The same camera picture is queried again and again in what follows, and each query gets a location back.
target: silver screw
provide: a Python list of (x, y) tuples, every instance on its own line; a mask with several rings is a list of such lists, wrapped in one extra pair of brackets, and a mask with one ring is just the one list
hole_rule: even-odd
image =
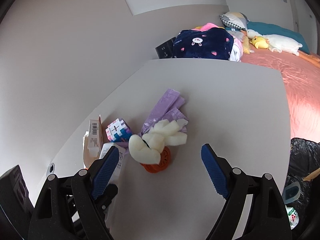
[(266, 173), (264, 176), (266, 177), (266, 179), (272, 179), (272, 175), (269, 173)]
[(54, 174), (50, 174), (50, 175), (48, 176), (48, 180), (54, 180), (55, 177), (56, 177), (56, 176), (55, 176)]
[(234, 168), (234, 169), (232, 170), (232, 172), (233, 172), (234, 174), (239, 175), (239, 174), (241, 174), (241, 169)]
[(79, 171), (79, 175), (80, 176), (84, 176), (84, 175), (86, 175), (87, 174), (87, 170), (86, 169), (83, 169), (83, 170), (80, 170)]

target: orange round toy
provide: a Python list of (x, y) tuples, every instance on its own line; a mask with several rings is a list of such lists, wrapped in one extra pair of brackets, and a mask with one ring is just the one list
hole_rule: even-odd
[(161, 159), (159, 164), (142, 164), (141, 165), (146, 169), (146, 171), (150, 173), (157, 173), (159, 171), (165, 170), (170, 163), (171, 160), (171, 152), (168, 147), (165, 147), (163, 152), (161, 153)]

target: yellow chick toy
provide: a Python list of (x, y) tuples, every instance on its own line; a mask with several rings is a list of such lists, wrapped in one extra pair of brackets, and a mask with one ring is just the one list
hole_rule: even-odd
[(267, 49), (269, 48), (269, 40), (265, 39), (263, 37), (258, 37), (255, 36), (252, 41), (250, 41), (250, 43), (253, 44), (253, 46), (255, 46), (257, 49), (261, 48), (261, 49)]

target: pink bedding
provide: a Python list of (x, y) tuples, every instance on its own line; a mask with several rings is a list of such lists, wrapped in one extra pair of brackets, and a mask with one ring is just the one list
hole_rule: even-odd
[(320, 142), (320, 68), (287, 52), (256, 49), (244, 54), (242, 62), (277, 69), (287, 92), (291, 138)]

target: puzzle cube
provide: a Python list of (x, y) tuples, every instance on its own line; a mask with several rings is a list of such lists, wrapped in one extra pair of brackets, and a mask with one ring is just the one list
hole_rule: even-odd
[(128, 142), (132, 131), (122, 118), (118, 118), (106, 129), (110, 142)]

